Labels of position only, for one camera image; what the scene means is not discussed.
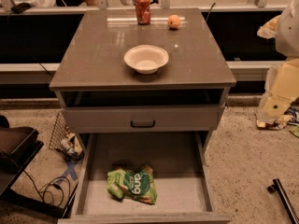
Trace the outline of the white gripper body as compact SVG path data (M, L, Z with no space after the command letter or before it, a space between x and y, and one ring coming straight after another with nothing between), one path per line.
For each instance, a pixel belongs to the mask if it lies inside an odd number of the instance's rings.
M270 68L264 88L257 119L274 122L299 97L299 59L287 59L281 66Z

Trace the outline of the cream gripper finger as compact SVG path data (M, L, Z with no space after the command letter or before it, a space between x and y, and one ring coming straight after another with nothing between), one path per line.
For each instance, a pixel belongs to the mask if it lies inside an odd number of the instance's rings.
M257 36L266 39L275 38L278 27L278 20L279 16L276 16L267 23L265 23L263 26L261 26L257 32Z

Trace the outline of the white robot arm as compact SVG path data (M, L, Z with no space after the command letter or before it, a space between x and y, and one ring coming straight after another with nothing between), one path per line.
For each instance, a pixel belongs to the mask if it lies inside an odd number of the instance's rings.
M299 0L292 0L257 35L274 38L277 52L286 57L280 66L268 70L257 113L260 121L273 123L299 97Z

